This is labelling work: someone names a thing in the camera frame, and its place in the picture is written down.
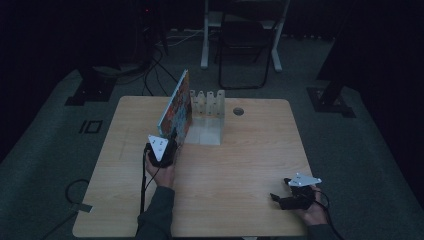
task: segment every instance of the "colorful book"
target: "colorful book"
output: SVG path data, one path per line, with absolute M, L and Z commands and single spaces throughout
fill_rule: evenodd
M 175 141 L 183 145 L 192 121 L 189 74 L 184 70 L 168 105 L 158 122 L 159 134 L 162 138 L 171 138 L 176 133 Z

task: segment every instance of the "black stand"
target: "black stand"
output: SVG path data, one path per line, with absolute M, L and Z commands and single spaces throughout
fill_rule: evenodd
M 107 102 L 110 99 L 116 79 L 101 79 L 91 66 L 79 67 L 82 82 L 65 106 L 83 106 L 86 101 Z
M 343 85 L 332 81 L 327 88 L 306 88 L 316 112 L 341 113 L 345 118 L 356 118 L 352 108 L 343 101 L 340 91 Z

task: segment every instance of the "chair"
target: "chair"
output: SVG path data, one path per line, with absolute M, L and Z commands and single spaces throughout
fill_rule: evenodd
M 284 0 L 233 0 L 223 11 L 218 49 L 215 55 L 219 58 L 219 85 L 222 89 L 258 89 L 265 85 L 268 77 L 268 68 L 271 60 L 271 51 L 274 43 L 275 29 L 285 12 Z M 265 28 L 263 22 L 271 25 Z M 222 80 L 223 49 L 236 50 L 247 55 L 256 55 L 253 62 L 259 58 L 262 50 L 267 48 L 265 76 L 258 85 L 227 86 Z

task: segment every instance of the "chair leg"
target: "chair leg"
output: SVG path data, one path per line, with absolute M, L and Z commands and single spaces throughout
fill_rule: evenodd
M 266 83 L 266 80 L 268 78 L 268 70 L 269 70 L 269 63 L 271 62 L 271 54 L 272 53 L 272 44 L 269 47 L 269 51 L 268 51 L 268 59 L 266 61 L 266 68 L 265 68 L 265 77 L 264 77 L 264 81 L 262 82 L 262 84 L 260 85 L 261 87 L 263 87 Z
M 261 55 L 261 53 L 262 53 L 262 50 L 263 50 L 264 48 L 260 48 L 259 49 L 259 52 L 256 54 L 256 57 L 255 57 L 255 59 L 253 60 L 253 62 L 255 63 L 256 61 L 258 61 L 258 58 L 259 58 L 259 56 Z
M 222 43 L 219 43 L 219 56 L 218 56 L 218 61 L 219 61 L 219 64 L 218 64 L 218 83 L 219 83 L 219 86 L 222 88 L 222 89 L 226 89 L 223 85 L 222 85 L 222 79 L 221 79 L 221 74 L 222 74 L 222 48 L 223 48 L 223 46 L 222 46 Z

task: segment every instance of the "wooden table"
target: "wooden table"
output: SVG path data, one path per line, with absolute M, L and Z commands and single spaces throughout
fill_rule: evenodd
M 142 152 L 168 99 L 120 100 L 83 201 L 93 210 L 78 214 L 75 236 L 135 235 Z M 225 108 L 222 144 L 185 144 L 177 160 L 174 237 L 305 235 L 301 220 L 269 196 L 291 196 L 283 178 L 311 175 L 289 103 L 227 98 Z M 146 208 L 155 188 L 147 189 Z

